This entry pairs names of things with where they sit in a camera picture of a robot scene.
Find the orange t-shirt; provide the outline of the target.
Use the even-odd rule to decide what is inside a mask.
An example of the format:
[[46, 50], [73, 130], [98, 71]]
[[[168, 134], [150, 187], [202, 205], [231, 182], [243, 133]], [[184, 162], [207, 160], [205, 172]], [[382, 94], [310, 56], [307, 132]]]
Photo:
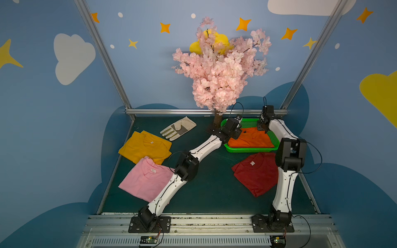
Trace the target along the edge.
[[258, 131], [256, 127], [243, 128], [239, 138], [231, 138], [228, 146], [231, 148], [274, 148], [269, 135], [265, 131]]

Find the dark red t-shirt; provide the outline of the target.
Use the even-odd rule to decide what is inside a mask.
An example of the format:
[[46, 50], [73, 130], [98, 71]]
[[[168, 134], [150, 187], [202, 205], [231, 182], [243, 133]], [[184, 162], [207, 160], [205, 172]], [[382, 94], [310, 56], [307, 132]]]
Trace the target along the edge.
[[278, 183], [278, 167], [275, 153], [257, 153], [249, 156], [232, 167], [235, 178], [242, 183], [254, 197], [271, 190]]

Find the yellow t-shirt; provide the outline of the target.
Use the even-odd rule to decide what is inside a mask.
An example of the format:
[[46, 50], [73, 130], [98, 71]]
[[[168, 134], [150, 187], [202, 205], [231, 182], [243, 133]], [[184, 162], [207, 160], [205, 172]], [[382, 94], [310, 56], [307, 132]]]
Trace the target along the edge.
[[149, 157], [161, 165], [171, 155], [172, 143], [147, 131], [136, 132], [120, 148], [118, 153], [137, 164], [141, 159]]

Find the pink t-shirt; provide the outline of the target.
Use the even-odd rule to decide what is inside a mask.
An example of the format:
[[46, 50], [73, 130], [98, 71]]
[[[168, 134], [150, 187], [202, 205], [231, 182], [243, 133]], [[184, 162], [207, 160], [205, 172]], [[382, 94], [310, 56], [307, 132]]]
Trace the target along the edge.
[[125, 192], [146, 202], [154, 200], [168, 184], [174, 171], [156, 164], [151, 158], [142, 158], [119, 184]]

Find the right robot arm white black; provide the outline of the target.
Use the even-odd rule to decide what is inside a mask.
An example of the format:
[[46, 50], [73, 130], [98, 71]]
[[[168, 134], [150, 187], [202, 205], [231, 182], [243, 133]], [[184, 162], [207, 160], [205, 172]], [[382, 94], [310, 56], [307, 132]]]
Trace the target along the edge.
[[262, 108], [259, 131], [271, 131], [279, 140], [275, 156], [278, 167], [278, 183], [276, 196], [266, 220], [270, 231], [282, 231], [292, 227], [292, 196], [298, 174], [305, 164], [307, 142], [296, 136], [274, 113], [272, 105]]

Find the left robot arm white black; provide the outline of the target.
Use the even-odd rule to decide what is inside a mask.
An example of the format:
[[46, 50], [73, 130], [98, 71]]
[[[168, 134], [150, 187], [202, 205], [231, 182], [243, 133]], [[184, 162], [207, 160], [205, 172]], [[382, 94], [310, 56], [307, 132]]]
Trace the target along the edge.
[[138, 212], [138, 220], [142, 225], [141, 231], [152, 231], [158, 223], [158, 218], [162, 215], [165, 207], [186, 183], [192, 181], [198, 173], [200, 162], [213, 151], [226, 144], [231, 138], [238, 139], [241, 130], [241, 121], [243, 117], [228, 118], [226, 124], [217, 128], [214, 125], [208, 126], [206, 131], [210, 137], [197, 148], [190, 151], [183, 151], [180, 155], [174, 175], [171, 177], [166, 186], [146, 207]]

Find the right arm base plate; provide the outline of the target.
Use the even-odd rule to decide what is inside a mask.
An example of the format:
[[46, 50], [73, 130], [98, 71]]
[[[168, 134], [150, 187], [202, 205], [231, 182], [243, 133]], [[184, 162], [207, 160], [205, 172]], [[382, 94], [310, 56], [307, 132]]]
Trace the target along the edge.
[[281, 221], [273, 221], [268, 216], [254, 215], [251, 217], [252, 228], [255, 233], [294, 233], [292, 223], [285, 224]]

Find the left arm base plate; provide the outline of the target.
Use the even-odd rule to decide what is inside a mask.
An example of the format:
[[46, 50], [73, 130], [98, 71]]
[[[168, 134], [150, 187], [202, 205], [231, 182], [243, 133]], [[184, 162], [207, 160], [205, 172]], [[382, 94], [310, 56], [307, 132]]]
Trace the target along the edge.
[[132, 217], [128, 227], [129, 233], [169, 233], [171, 228], [171, 217], [151, 218], [149, 221]]

